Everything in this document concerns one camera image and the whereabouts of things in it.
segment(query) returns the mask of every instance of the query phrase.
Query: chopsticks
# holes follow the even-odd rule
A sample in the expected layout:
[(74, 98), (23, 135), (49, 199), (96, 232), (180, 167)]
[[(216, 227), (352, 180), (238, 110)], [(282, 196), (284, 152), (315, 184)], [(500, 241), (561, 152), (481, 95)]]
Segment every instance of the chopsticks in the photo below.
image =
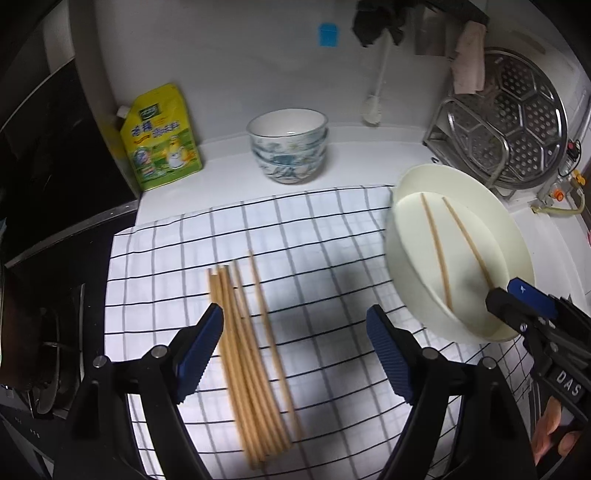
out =
[[(224, 313), (224, 331), (220, 338), (219, 351), (224, 377), (228, 384), (230, 404), (236, 418), (236, 428), (242, 448), (250, 467), (255, 468), (265, 461), (267, 455), (276, 455), (288, 449), (291, 441), (256, 342), (236, 261), (233, 262), (232, 267), (234, 280), (238, 283), (236, 289), (227, 265), (218, 266), (215, 273), (209, 269), (207, 275), (211, 301), (220, 305)], [(264, 302), (262, 292), (260, 299)], [(261, 316), (263, 315), (267, 317), (267, 311), (261, 308)], [(277, 353), (274, 340), (269, 341), (269, 345), (271, 350)], [(278, 373), (280, 372), (280, 383), (285, 382), (278, 354), (277, 359), (274, 358), (273, 361), (275, 369)], [(280, 369), (277, 368), (276, 362), (281, 366)]]
[(443, 203), (445, 203), (445, 205), (447, 206), (449, 213), (452, 214), (452, 217), (456, 221), (457, 226), (459, 227), (459, 229), (462, 232), (462, 235), (466, 239), (466, 242), (468, 242), (468, 245), (470, 246), (470, 250), (472, 250), (472, 253), (476, 257), (476, 261), (478, 262), (478, 265), (480, 265), (480, 270), (482, 270), (482, 275), (484, 275), (484, 278), (486, 280), (486, 284), (488, 285), (488, 289), (492, 290), (493, 288), (495, 288), (495, 285), (492, 282), (491, 274), (488, 271), (488, 268), (486, 267), (484, 259), (481, 257), (480, 253), (478, 252), (478, 249), (476, 248), (475, 243), (472, 241), (472, 237), (468, 233), (468, 230), (466, 230), (466, 227), (464, 226), (464, 224), (462, 223), (462, 221), (458, 217), (456, 211), (453, 209), (452, 204), (449, 203), (449, 200), (447, 198), (445, 198), (445, 197), (442, 197), (442, 198), (443, 198)]
[(441, 279), (443, 280), (443, 291), (445, 292), (445, 303), (447, 308), (453, 312), (452, 308), (452, 291), (449, 287), (449, 275), (447, 273), (447, 265), (445, 263), (445, 257), (443, 255), (443, 248), (441, 247), (441, 240), (439, 240), (439, 233), (437, 232), (437, 226), (435, 225), (435, 219), (427, 203), (425, 194), (421, 192), (421, 200), (423, 202), (423, 208), (427, 214), (427, 220), (429, 222), (429, 228), (431, 229), (431, 235), (433, 242), (435, 243), (435, 250), (437, 252), (437, 260), (439, 262), (439, 269), (441, 270)]
[(302, 438), (302, 429), (300, 424), (300, 419), (296, 415), (296, 410), (294, 408), (294, 401), (291, 398), (290, 389), (287, 385), (287, 380), (285, 379), (285, 371), (283, 370), (283, 365), (281, 364), (281, 359), (279, 358), (279, 353), (277, 352), (277, 346), (275, 344), (275, 335), (273, 334), (273, 329), (271, 328), (271, 322), (269, 321), (269, 316), (267, 315), (267, 304), (265, 302), (265, 298), (262, 294), (261, 289), (261, 279), (258, 274), (258, 270), (256, 268), (255, 257), (252, 255), (252, 252), (248, 252), (248, 258), (251, 262), (251, 270), (252, 270), (252, 279), (255, 283), (255, 293), (256, 299), (259, 304), (259, 309), (261, 311), (261, 319), (263, 326), (265, 328), (265, 334), (267, 336), (267, 342), (271, 346), (271, 357), (273, 359), (273, 365), (275, 366), (275, 370), (277, 371), (277, 375), (279, 375), (279, 383), (281, 386), (281, 393), (283, 394), (283, 399), (287, 403), (287, 410), (289, 411), (291, 422), (293, 424), (293, 428), (295, 431), (295, 437), (298, 440)]

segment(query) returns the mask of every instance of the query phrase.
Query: white brush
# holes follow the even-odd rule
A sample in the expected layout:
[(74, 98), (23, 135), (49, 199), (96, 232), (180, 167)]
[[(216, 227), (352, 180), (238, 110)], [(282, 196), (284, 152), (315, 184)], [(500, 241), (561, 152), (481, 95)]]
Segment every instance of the white brush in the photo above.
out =
[(361, 107), (361, 118), (369, 125), (379, 125), (382, 121), (382, 104), (380, 102), (380, 93), (382, 91), (382, 84), (384, 83), (384, 76), (386, 75), (386, 66), (388, 64), (388, 56), (390, 54), (390, 47), (392, 46), (392, 38), (386, 31), (383, 34), (384, 49), (382, 56), (382, 64), (379, 68), (378, 81), (375, 84), (374, 93), (369, 95)]

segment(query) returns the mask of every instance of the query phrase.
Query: detergent bag label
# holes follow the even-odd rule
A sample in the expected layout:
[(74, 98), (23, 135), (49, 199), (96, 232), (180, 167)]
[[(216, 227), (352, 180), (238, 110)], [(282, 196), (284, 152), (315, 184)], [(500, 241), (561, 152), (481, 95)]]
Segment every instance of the detergent bag label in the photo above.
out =
[(121, 138), (143, 190), (202, 168), (183, 97), (171, 83), (136, 98)]

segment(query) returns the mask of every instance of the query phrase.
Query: white dish towel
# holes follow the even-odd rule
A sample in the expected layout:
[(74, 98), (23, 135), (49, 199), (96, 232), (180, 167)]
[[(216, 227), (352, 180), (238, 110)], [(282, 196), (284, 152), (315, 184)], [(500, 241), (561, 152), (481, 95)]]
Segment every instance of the white dish towel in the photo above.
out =
[[(255, 331), (278, 404), (279, 394), (248, 265), (253, 250), (269, 317), (304, 439), (251, 471), (233, 421), (215, 352), (195, 394), (178, 409), (214, 479), (374, 479), (392, 452), (410, 406), (385, 378), (365, 332), (365, 312), (379, 303), (394, 325), (450, 360), (499, 364), (527, 404), (531, 359), (521, 342), (458, 345), (436, 337), (401, 303), (384, 258), (390, 188), (349, 187), (289, 194), (136, 226), (113, 239), (105, 307), (111, 360), (139, 358), (195, 324), (209, 305), (206, 271), (238, 259)], [(163, 473), (139, 397), (131, 416), (146, 472)], [(446, 466), (460, 407), (451, 398), (433, 475)]]
[(469, 21), (457, 40), (457, 57), (452, 63), (453, 91), (476, 93), (484, 89), (484, 37), (486, 26)]

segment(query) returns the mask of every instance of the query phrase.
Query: yellow hose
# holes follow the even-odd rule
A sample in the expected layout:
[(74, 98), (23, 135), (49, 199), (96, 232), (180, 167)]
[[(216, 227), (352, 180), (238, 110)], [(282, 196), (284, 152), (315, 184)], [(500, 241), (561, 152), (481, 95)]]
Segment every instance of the yellow hose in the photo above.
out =
[(572, 208), (557, 208), (557, 207), (536, 207), (532, 206), (531, 209), (534, 213), (548, 213), (549, 215), (563, 215), (563, 216), (570, 216), (570, 215), (578, 215), (585, 210), (585, 194), (583, 193), (582, 189), (577, 190), (578, 194), (581, 197), (581, 205), (579, 208), (572, 209)]

